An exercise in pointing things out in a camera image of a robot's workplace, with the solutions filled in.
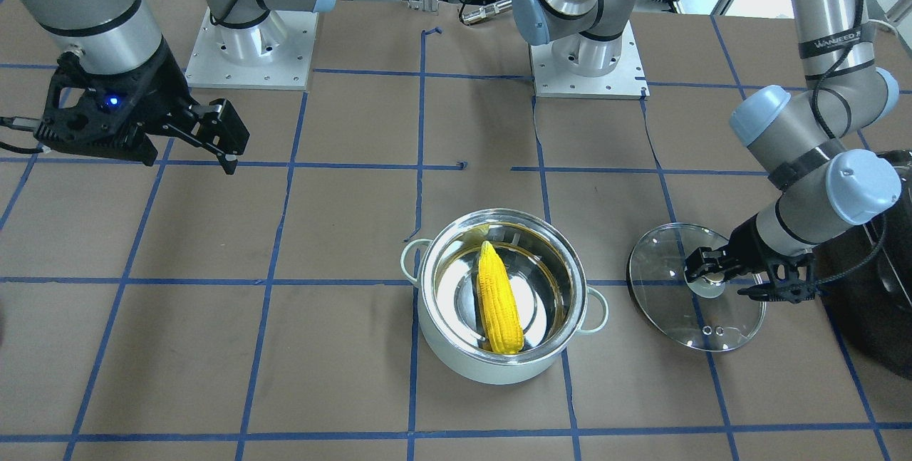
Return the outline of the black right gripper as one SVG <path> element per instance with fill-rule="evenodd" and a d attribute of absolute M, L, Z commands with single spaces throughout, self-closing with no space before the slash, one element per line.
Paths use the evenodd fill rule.
<path fill-rule="evenodd" d="M 237 171 L 250 133 L 226 98 L 199 104 L 165 39 L 146 62 L 124 71 L 89 69 L 85 94 L 90 144 L 143 144 L 149 135 L 208 150 L 224 172 Z"/>

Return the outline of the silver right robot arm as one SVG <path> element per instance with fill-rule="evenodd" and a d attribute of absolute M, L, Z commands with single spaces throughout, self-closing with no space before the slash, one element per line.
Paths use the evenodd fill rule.
<path fill-rule="evenodd" d="M 249 131 L 227 98 L 199 103 L 144 0 L 21 0 L 60 48 L 48 97 L 37 119 L 4 117 L 33 134 L 42 150 L 141 162 L 151 166 L 151 136 L 208 150 L 235 172 Z M 277 63 L 300 63 L 282 13 L 326 13 L 336 0 L 206 0 L 203 26 L 227 77 L 253 69 L 269 85 Z"/>

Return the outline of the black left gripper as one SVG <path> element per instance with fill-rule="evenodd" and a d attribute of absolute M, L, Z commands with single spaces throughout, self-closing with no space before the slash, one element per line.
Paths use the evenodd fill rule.
<path fill-rule="evenodd" d="M 770 280 L 778 260 L 779 254 L 762 239 L 753 215 L 732 232 L 726 247 L 698 247 L 687 256 L 684 273 L 689 284 L 701 279 L 720 284 L 748 274 Z"/>

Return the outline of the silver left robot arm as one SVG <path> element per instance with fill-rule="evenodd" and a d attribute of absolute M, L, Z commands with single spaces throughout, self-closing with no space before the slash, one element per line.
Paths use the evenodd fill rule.
<path fill-rule="evenodd" d="M 569 67 L 607 74 L 609 56 L 635 0 L 512 0 L 512 15 L 530 46 L 569 40 Z M 901 190 L 889 163 L 841 142 L 896 106 L 899 85 L 876 67 L 864 0 L 792 0 L 798 54 L 807 90 L 768 86 L 746 98 L 730 127 L 779 190 L 773 204 L 732 232 L 725 247 L 698 247 L 686 259 L 688 282 L 749 273 L 811 269 L 812 248 L 866 224 L 895 204 Z"/>

